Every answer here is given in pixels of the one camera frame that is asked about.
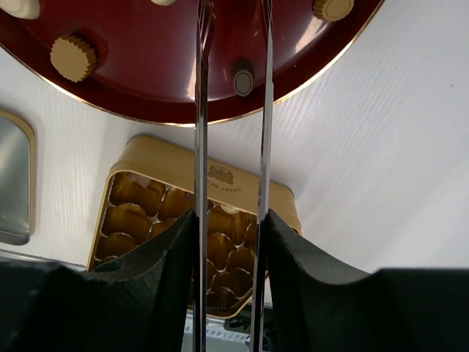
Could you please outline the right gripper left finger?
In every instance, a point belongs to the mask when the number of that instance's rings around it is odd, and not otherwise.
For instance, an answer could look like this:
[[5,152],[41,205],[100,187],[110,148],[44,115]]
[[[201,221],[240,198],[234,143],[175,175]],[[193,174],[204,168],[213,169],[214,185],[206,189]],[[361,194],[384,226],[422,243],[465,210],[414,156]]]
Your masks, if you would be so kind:
[[179,351],[196,246],[188,210],[165,232],[92,272],[1,263],[3,351]]

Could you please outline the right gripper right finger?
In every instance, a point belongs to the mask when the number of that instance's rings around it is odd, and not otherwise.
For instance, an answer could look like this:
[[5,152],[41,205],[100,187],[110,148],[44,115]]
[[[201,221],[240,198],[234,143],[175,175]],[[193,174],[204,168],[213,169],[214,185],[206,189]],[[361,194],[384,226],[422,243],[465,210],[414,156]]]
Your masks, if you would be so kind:
[[468,271],[368,274],[293,231],[275,212],[263,235],[277,351],[466,351]]

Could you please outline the metal tongs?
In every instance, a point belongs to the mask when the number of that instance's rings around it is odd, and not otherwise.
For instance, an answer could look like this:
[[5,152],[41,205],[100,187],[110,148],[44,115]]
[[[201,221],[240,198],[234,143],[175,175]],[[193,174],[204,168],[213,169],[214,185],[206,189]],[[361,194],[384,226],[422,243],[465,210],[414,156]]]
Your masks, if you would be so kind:
[[[266,36],[265,101],[262,117],[262,143],[256,242],[254,252],[254,283],[251,304],[250,350],[263,350],[265,305],[266,251],[263,235],[267,233],[266,217],[270,200],[270,155],[273,125],[273,5],[262,1]],[[199,226],[198,249],[193,266],[193,350],[206,350],[207,325],[207,131],[209,54],[215,27],[215,3],[199,1],[196,23],[195,83],[195,185],[196,216]]]

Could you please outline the dark round fluted chocolate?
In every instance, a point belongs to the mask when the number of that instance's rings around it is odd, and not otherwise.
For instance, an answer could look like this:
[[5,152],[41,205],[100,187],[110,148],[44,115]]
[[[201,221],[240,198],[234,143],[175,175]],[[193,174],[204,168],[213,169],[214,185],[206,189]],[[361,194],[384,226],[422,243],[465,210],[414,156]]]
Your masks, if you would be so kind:
[[237,95],[246,97],[254,88],[254,66],[247,59],[238,60],[232,71],[233,87]]

